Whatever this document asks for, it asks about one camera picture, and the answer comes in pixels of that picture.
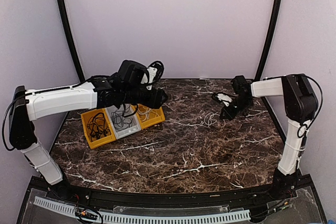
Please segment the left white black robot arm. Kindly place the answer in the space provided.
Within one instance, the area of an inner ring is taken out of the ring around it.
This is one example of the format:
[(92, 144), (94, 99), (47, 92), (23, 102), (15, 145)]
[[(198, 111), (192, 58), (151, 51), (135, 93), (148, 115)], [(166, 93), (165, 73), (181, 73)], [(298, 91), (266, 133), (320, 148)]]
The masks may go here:
[(50, 157), (35, 135), (33, 122), (40, 118), (74, 110), (120, 108), (127, 104), (159, 109), (168, 99), (163, 89), (153, 87), (162, 77), (164, 65), (155, 61), (145, 66), (124, 60), (119, 70), (110, 75), (96, 75), (79, 84), (50, 89), (15, 89), (7, 107), (3, 125), (9, 127), (8, 151), (19, 150), (63, 201), (74, 197), (74, 189), (65, 180), (59, 165)]

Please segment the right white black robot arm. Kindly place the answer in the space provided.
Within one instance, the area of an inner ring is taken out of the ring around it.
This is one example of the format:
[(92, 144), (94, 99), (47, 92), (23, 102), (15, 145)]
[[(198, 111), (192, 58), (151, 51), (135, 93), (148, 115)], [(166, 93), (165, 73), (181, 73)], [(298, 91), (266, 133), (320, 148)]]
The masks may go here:
[(232, 81), (234, 94), (213, 93), (212, 99), (224, 106), (219, 115), (222, 120), (233, 120), (240, 112), (253, 105), (254, 98), (283, 97), (288, 119), (288, 131), (281, 160), (275, 176), (287, 178), (297, 172), (306, 148), (308, 132), (321, 111), (323, 99), (318, 99), (311, 82), (303, 73), (271, 77), (248, 82), (244, 76)]

